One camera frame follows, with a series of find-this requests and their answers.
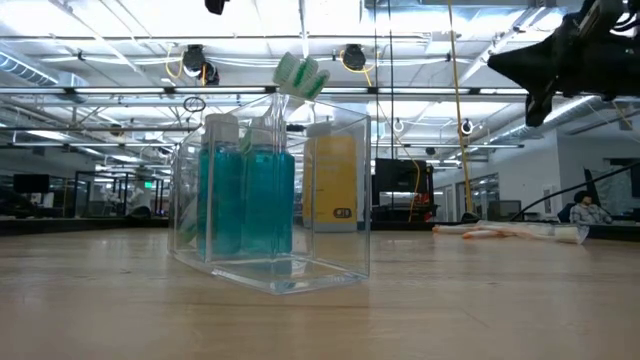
wooden table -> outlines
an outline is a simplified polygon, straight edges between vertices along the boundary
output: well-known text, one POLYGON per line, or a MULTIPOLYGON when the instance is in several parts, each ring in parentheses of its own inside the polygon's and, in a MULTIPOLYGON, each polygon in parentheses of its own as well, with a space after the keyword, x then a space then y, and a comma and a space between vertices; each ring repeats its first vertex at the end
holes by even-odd
POLYGON ((640 245, 375 233, 372 278, 275 297, 166 231, 0 239, 0 359, 639 359, 640 245))

cable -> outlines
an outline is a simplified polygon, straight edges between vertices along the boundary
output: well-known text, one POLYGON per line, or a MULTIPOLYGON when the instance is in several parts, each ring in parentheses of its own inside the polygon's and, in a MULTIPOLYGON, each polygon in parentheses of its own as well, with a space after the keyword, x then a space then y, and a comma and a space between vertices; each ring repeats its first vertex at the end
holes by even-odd
POLYGON ((633 124, 631 123, 631 121, 629 121, 629 119, 627 119, 627 116, 624 114, 624 112, 622 111, 622 109, 620 109, 618 107, 618 104, 615 103, 615 101, 613 102, 613 107, 616 108, 616 111, 618 112, 618 115, 620 115, 620 118, 622 118, 622 121, 624 121, 625 123, 627 123, 627 126, 629 126, 630 129, 632 129, 635 132, 638 132, 638 130, 633 128, 633 124))
POLYGON ((376 64, 371 65, 371 67, 368 69, 351 70, 347 67, 347 65, 344 64, 344 50, 340 51, 340 63, 342 64, 342 67, 344 67, 345 69, 347 69, 347 71, 350 71, 352 73, 356 73, 356 74, 364 73, 364 76, 367 78, 367 82, 369 83, 369 87, 371 87, 371 79, 369 78, 369 71, 373 70, 377 66, 377 60, 378 60, 378 54, 376 49, 376 64))
POLYGON ((169 55, 171 55, 171 49, 173 48, 173 45, 169 45, 169 50, 167 50, 167 60, 164 63, 164 68, 167 71, 167 74, 169 76, 171 76, 174 79, 178 79, 180 76, 182 76, 182 67, 183 67, 183 61, 184 61, 184 51, 180 54, 180 70, 178 70, 178 75, 174 74, 171 72, 171 69, 169 69, 169 55))
POLYGON ((540 204, 541 202, 543 202, 543 201, 545 201, 545 200, 551 199, 551 198, 552 198, 552 197, 554 197, 554 196, 558 196, 558 195, 564 194, 564 193, 566 193, 566 192, 569 192, 569 191, 572 191, 572 190, 579 189, 579 188, 581 188, 581 187, 583 187, 583 186, 585 186, 585 185, 588 185, 588 184, 591 184, 591 183, 595 183, 595 182, 598 182, 598 181, 600 181, 600 180, 604 180, 604 179, 606 179, 606 178, 610 178, 610 177, 612 177, 612 176, 614 176, 614 175, 618 175, 618 174, 620 174, 621 172, 625 172, 625 171, 627 171, 627 170, 629 170, 629 169, 631 169, 631 168, 633 168, 633 167, 636 167, 636 166, 638 166, 638 165, 640 165, 640 162, 633 163, 633 164, 631 164, 631 165, 627 165, 627 166, 622 167, 622 168, 620 168, 620 169, 618 169, 618 170, 616 170, 616 171, 612 171, 612 172, 610 172, 610 173, 607 173, 607 174, 604 174, 604 175, 602 175, 602 176, 599 176, 599 177, 597 177, 597 178, 595 178, 595 179, 591 179, 591 180, 589 180, 589 181, 585 181, 585 182, 583 182, 582 184, 578 184, 578 185, 576 185, 576 186, 572 186, 572 187, 570 187, 570 188, 568 188, 568 189, 564 189, 564 190, 556 191, 556 192, 554 192, 553 194, 549 194, 549 195, 547 195, 547 196, 545 196, 545 197, 541 198, 540 200, 534 201, 534 202, 533 202, 533 203, 531 203, 529 206, 527 206, 527 207, 525 207, 524 209, 520 210, 520 212, 519 212, 519 213, 517 213, 517 214, 515 214, 515 215, 514 215, 514 216, 513 216, 509 221, 516 221, 516 220, 517 220, 520 216, 522 216, 522 214, 524 214, 527 210, 531 209, 532 207, 534 207, 534 206, 536 206, 536 205, 540 204))
MULTIPOLYGON (((380 108, 380 111, 382 112, 382 116, 384 116, 384 119, 387 122, 387 124, 389 124, 389 126, 393 126, 393 122, 390 121, 389 118, 387 117, 387 115, 384 113, 384 110, 382 109, 382 106, 380 106, 380 104, 378 104, 378 107, 380 108)), ((409 160, 411 160, 411 162, 413 162, 413 165, 416 167, 418 176, 416 178, 416 186, 413 189, 413 193, 417 194, 418 193, 418 186, 420 185, 420 166, 418 165, 418 162, 413 158, 413 156, 411 156, 411 154, 409 154, 409 151, 407 151, 407 148, 404 146, 404 144, 402 143, 402 140, 400 140, 398 135, 396 135, 396 133, 393 132, 393 131, 391 131, 391 133, 394 135, 394 137, 396 138, 396 141, 398 142, 398 144, 400 144, 400 147, 402 148, 402 150, 404 150, 404 153, 407 155, 409 160)), ((411 198, 411 205, 409 207, 409 221, 408 222, 411 222, 411 217, 413 215, 413 206, 415 205, 415 200, 416 200, 416 197, 414 195, 411 198)))
POLYGON ((473 206, 471 203, 471 185, 469 183, 469 169, 467 168, 467 152, 463 144, 464 137, 462 136, 462 115, 460 111, 460 83, 458 82, 458 63, 456 60, 456 41, 455 32, 453 30, 453 0, 448 0, 449 6, 449 24, 451 25, 450 40, 451 40, 451 60, 453 60, 453 83, 456 89, 456 111, 458 115, 458 142, 460 143, 460 152, 462 156, 462 169, 464 170, 464 189, 467 197, 466 205, 467 212, 472 212, 473 206))
MULTIPOLYGON (((378 23, 378 2, 373 2, 373 46, 375 48, 376 54, 378 53, 378 27, 376 24, 378 23)), ((378 86, 378 63, 379 59, 376 56, 375 65, 376 65, 376 86, 378 86)), ((378 145, 380 144, 380 92, 376 91, 376 159, 378 158, 378 145)))
MULTIPOLYGON (((598 117, 599 117, 600 119, 602 119, 604 122, 606 122, 608 125, 611 125, 611 124, 612 124, 609 120, 607 120, 607 118, 605 118, 604 116, 602 116, 602 114, 600 114, 600 112, 598 112, 596 109, 594 109, 594 108, 593 108, 593 106, 591 106, 591 104, 587 103, 587 106, 589 106, 589 108, 591 108, 591 110, 592 110, 594 113, 596 113, 596 115, 598 115, 598 117)), ((629 126, 629 128, 633 129, 633 124, 631 124, 631 122, 629 122, 629 120, 627 120, 627 117, 624 115, 624 113, 622 112, 622 110, 618 108, 618 106, 616 105, 616 103, 615 103, 615 102, 613 103, 613 106, 614 106, 614 107, 616 108, 616 110, 618 111, 618 116, 620 116, 620 118, 621 118, 622 120, 624 120, 624 121, 627 123, 627 125, 629 126)), ((623 134, 624 134, 626 137, 628 137, 629 139, 631 139, 631 140, 633 140, 633 141, 635 141, 635 142, 637 142, 637 143, 639 143, 639 144, 640 144, 640 140, 636 139, 635 137, 633 137, 633 136, 631 136, 631 135, 627 134, 626 132, 624 132, 623 134)))
POLYGON ((202 64, 202 86, 207 86, 207 64, 202 64))

computer monitor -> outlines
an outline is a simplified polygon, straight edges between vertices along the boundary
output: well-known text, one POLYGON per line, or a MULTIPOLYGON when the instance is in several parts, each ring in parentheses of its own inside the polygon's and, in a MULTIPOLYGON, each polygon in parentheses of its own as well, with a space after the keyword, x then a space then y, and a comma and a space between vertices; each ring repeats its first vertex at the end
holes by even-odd
POLYGON ((427 162, 416 160, 376 159, 376 192, 417 192, 429 193, 427 162))
POLYGON ((19 194, 48 193, 49 175, 43 174, 14 174, 13 191, 19 194))
POLYGON ((490 221, 509 221, 520 210, 522 210, 522 202, 520 200, 490 201, 487 219, 490 221))

security camera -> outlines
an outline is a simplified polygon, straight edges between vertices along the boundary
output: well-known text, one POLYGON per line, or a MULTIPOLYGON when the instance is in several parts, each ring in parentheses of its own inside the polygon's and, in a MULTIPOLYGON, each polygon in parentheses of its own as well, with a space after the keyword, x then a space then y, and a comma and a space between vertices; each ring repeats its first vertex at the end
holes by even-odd
POLYGON ((229 0, 204 0, 204 6, 207 7, 210 13, 216 15, 222 15, 222 11, 224 10, 224 3, 229 0))

toothbrush head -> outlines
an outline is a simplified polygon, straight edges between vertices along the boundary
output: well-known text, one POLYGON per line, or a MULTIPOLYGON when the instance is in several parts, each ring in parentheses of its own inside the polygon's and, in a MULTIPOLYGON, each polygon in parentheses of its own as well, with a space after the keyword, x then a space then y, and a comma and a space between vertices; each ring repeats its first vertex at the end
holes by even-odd
POLYGON ((302 87, 318 72, 318 62, 311 57, 304 59, 295 78, 293 79, 293 88, 300 92, 302 87))
POLYGON ((282 86, 291 77, 291 73, 294 72, 299 63, 300 61, 290 52, 284 54, 273 73, 273 82, 282 86))
POLYGON ((329 82, 329 78, 331 78, 331 73, 327 70, 319 71, 300 89, 300 96, 310 101, 315 100, 329 82))

